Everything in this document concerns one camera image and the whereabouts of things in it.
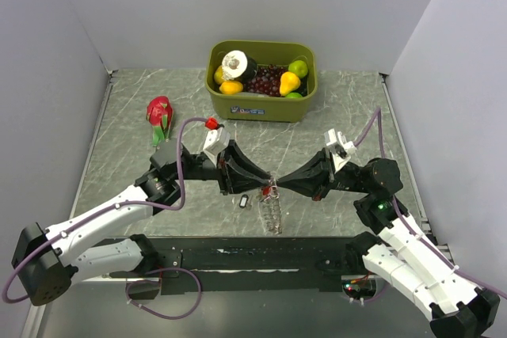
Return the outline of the large silver toothed keyring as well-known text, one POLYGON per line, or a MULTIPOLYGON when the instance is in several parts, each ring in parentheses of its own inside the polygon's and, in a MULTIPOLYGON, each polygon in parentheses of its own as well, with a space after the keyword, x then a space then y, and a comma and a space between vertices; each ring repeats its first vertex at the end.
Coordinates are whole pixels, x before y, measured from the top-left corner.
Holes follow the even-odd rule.
POLYGON ((274 235, 280 235, 282 234, 280 191, 276 183, 276 178, 274 176, 270 177, 268 185, 269 184, 276 185, 277 197, 265 198, 262 194, 262 190, 266 186, 259 190, 257 198, 259 206, 261 208, 261 217, 267 231, 274 235))

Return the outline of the red tag key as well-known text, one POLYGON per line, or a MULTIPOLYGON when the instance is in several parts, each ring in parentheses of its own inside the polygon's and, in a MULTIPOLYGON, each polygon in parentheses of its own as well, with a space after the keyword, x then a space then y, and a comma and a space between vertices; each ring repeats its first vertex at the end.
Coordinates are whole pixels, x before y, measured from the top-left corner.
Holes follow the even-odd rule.
POLYGON ((277 190, 275 184, 269 184, 262 190, 262 194, 265 198, 276 198, 277 197, 277 190))

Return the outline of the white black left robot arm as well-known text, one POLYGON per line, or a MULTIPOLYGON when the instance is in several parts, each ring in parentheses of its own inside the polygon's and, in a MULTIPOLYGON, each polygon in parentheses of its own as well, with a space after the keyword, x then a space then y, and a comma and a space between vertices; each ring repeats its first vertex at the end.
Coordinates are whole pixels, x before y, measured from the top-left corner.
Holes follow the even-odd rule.
POLYGON ((150 168, 110 200, 47 228, 26 226, 17 241, 11 276, 25 289, 22 299, 34 306, 110 272, 147 276, 156 269, 158 253, 146 236, 135 234, 112 245, 100 241, 122 226, 182 209, 186 180, 214 180, 221 193, 229 195, 263 188, 270 179, 233 139, 209 142, 199 154, 189 153, 176 140, 165 141, 151 155, 150 168))

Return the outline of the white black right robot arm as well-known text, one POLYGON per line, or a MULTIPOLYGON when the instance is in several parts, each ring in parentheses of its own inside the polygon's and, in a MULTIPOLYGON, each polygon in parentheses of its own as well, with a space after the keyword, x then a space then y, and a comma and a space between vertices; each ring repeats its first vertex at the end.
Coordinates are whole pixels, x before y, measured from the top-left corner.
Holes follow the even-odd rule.
POLYGON ((381 277, 404 295, 429 320, 434 336, 480 337, 494 323, 498 291, 460 274, 400 204, 397 161, 373 158, 358 166, 323 149, 277 183, 314 201, 331 190, 363 194, 353 206, 368 231, 346 245, 346 264, 352 272, 381 277))

